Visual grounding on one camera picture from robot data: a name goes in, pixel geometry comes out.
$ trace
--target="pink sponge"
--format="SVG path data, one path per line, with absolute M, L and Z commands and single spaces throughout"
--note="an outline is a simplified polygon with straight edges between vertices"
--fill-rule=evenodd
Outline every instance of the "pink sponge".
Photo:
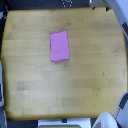
M 67 32 L 61 31 L 50 34 L 51 61 L 60 63 L 69 60 Z

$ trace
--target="white object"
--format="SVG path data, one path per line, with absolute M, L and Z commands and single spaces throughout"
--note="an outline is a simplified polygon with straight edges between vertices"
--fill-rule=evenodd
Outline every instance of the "white object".
M 1 94 L 1 101 L 0 101 L 0 107 L 3 107 L 4 105 L 4 96 L 3 96 L 3 77 L 2 77 L 2 65 L 0 62 L 0 94 Z
M 92 128 L 118 128 L 118 127 L 116 120 L 108 112 L 103 112 L 97 118 Z
M 74 119 L 67 119 L 67 123 L 62 123 L 61 119 L 57 119 L 57 120 L 39 120 L 38 121 L 38 126 L 42 126 L 42 125 L 77 125 L 80 126 L 80 128 L 91 128 L 91 124 L 90 124 L 90 118 L 74 118 Z
M 0 12 L 0 19 L 2 19 L 4 17 L 3 12 Z
M 128 128 L 128 92 L 120 98 L 114 118 L 122 128 Z

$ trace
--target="wooden tabletop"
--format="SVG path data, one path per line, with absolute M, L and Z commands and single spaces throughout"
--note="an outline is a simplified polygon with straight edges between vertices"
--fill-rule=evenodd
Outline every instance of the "wooden tabletop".
M 49 34 L 66 30 L 70 60 L 50 61 Z M 125 40 L 105 8 L 10 11 L 1 61 L 11 120 L 114 114 L 127 91 Z

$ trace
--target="wood grain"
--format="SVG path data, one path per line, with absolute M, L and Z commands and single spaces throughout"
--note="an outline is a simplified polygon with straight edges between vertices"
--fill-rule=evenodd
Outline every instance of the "wood grain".
M 70 60 L 54 64 L 49 34 L 61 30 Z M 114 114 L 127 91 L 125 40 L 112 10 L 10 11 L 1 61 L 11 120 Z

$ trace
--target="pink object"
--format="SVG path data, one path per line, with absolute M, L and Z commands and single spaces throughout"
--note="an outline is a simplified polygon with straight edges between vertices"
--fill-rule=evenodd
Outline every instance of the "pink object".
M 60 63 L 69 60 L 67 32 L 50 34 L 51 61 Z

